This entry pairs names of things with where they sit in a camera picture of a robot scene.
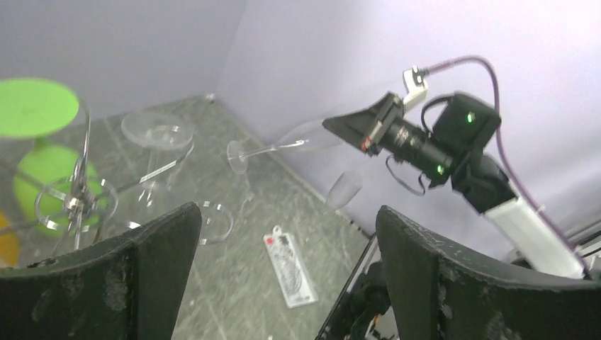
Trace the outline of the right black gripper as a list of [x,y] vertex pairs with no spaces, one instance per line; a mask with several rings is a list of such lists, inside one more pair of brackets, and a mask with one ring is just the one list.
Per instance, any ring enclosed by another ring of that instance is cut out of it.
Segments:
[[368,108],[323,120],[322,126],[348,145],[369,156],[378,155],[385,134],[405,115],[405,104],[398,94],[387,92]]

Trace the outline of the clear wine glass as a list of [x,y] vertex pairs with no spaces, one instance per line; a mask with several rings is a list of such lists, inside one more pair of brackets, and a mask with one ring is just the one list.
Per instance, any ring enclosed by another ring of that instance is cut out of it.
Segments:
[[[199,246],[218,244],[225,241],[233,231],[235,219],[232,213],[222,204],[209,200],[196,201],[201,210],[201,232]],[[102,239],[117,236],[141,226],[137,220],[117,215],[105,224]]]
[[131,142],[150,151],[147,174],[129,190],[130,206],[157,211],[193,149],[193,128],[174,115],[147,111],[127,114],[121,130]]

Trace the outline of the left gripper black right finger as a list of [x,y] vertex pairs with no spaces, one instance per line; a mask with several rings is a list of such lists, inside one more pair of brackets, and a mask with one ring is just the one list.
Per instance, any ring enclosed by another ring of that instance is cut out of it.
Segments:
[[383,272],[402,339],[599,339],[600,283],[505,263],[384,205]]

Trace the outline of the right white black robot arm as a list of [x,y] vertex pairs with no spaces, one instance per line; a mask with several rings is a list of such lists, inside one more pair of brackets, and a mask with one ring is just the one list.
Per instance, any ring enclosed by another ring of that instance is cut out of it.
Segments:
[[429,179],[446,183],[489,220],[536,271],[582,279],[588,266],[573,246],[529,205],[499,164],[483,150],[500,114],[465,93],[425,100],[389,92],[372,106],[327,118],[323,127],[372,157],[387,150]]

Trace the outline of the green plastic wine glass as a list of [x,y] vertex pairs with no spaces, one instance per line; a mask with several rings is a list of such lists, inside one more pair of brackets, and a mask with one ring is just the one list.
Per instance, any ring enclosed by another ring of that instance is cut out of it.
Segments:
[[[48,137],[67,127],[79,114],[84,115],[80,108],[80,101],[83,100],[73,89],[51,79],[16,77],[1,80],[1,136],[33,141],[33,149],[18,165],[15,165],[19,170],[43,184],[73,174],[74,163],[82,147],[79,152],[74,152],[51,143]],[[90,177],[89,188],[93,194],[99,194],[103,188],[95,180],[98,177],[90,161],[88,176]],[[30,199],[33,214],[31,220],[34,220],[36,218],[34,202],[40,189],[16,177],[22,183],[15,190],[17,196],[28,190],[37,191]],[[54,215],[62,209],[62,201],[45,194],[40,208],[43,215]],[[96,232],[98,220],[98,215],[87,218],[82,223],[82,232],[92,230]],[[58,226],[36,227],[62,235],[63,229],[68,224],[67,217],[56,217],[54,221]]]

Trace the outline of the orange plastic wine glass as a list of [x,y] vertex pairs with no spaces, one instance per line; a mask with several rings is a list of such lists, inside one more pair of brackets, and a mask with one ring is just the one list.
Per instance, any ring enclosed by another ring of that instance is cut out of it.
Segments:
[[1,268],[14,267],[20,257],[20,241],[15,232],[1,234]]

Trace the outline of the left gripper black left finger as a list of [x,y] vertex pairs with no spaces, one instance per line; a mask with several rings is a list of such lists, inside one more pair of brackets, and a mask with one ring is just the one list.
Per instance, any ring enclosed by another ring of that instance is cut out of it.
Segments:
[[1,270],[2,339],[170,339],[198,246],[189,202],[147,224]]

